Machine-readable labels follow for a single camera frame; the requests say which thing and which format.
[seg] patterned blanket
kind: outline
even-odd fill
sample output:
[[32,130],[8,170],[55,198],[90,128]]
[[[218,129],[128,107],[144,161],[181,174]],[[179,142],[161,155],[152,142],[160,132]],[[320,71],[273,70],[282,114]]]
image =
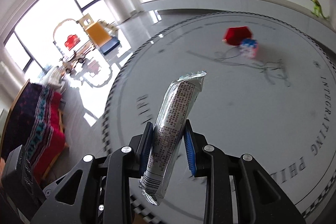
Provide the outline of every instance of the patterned blanket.
[[10,115],[1,157],[24,145],[27,157],[40,179],[52,159],[64,148],[64,134],[59,130],[58,106],[61,95],[48,86],[29,83]]

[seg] green toy dinosaur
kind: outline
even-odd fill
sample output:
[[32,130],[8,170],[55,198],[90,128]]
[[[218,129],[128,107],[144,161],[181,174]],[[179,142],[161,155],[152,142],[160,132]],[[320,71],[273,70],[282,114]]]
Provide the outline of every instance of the green toy dinosaur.
[[314,3],[314,12],[311,11],[315,16],[324,18],[325,20],[329,20],[329,17],[325,17],[322,12],[322,6],[320,5],[318,0],[311,0]]

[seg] silver foil package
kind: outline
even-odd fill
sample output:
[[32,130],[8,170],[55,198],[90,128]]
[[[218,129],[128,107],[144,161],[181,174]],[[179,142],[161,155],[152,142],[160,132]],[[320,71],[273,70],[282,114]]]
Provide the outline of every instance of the silver foil package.
[[206,72],[186,74],[172,82],[154,127],[147,170],[139,181],[142,194],[155,205],[164,198],[179,152],[185,120],[202,91]]

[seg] round white table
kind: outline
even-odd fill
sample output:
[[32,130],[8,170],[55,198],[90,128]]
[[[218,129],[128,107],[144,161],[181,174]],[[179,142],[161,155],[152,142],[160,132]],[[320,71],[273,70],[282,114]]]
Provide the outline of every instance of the round white table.
[[[222,42],[229,27],[248,26],[259,43],[253,60]],[[336,177],[335,67],[304,33],[274,18],[218,12],[175,24],[145,42],[120,71],[104,114],[104,141],[114,151],[155,123],[169,84],[205,70],[189,119],[226,154],[248,153],[304,217],[314,213]],[[206,181],[190,177],[184,145],[159,206],[130,180],[142,215],[165,223],[203,223]]]

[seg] sketch drawing on table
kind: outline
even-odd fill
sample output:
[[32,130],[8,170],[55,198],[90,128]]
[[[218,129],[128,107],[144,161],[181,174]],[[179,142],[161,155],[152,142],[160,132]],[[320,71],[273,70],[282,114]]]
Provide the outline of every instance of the sketch drawing on table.
[[241,53],[239,52],[239,46],[230,48],[226,52],[220,52],[220,51],[215,52],[214,55],[216,58],[207,57],[205,55],[197,54],[192,51],[186,51],[186,52],[194,56],[203,58],[203,59],[221,63],[223,65],[244,66],[244,67],[258,70],[260,73],[263,73],[266,81],[270,83],[271,85],[275,85],[276,84],[275,80],[280,79],[285,82],[285,85],[287,87],[291,86],[291,83],[288,80],[289,77],[287,75],[285,64],[283,63],[281,59],[277,60],[277,62],[272,62],[272,61],[264,62],[262,60],[248,60],[248,59],[235,60],[241,55]]

